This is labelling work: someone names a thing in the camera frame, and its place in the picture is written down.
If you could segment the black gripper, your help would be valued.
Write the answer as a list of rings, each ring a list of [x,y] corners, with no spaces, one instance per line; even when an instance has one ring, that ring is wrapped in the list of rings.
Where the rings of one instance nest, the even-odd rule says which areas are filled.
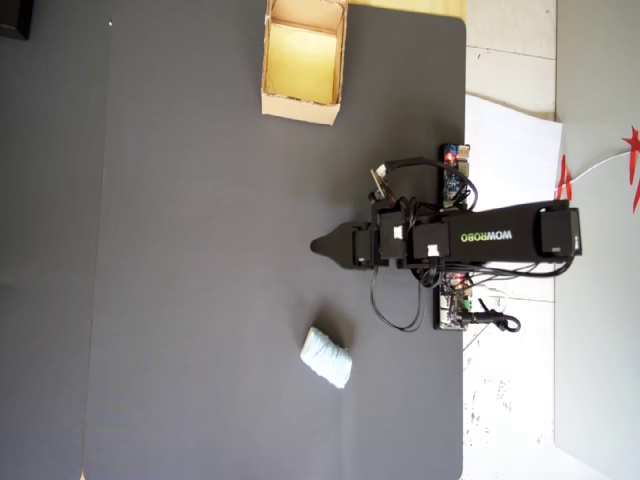
[[[405,224],[399,207],[374,209],[370,222],[340,224],[314,239],[310,250],[343,269],[388,267],[404,255]]]

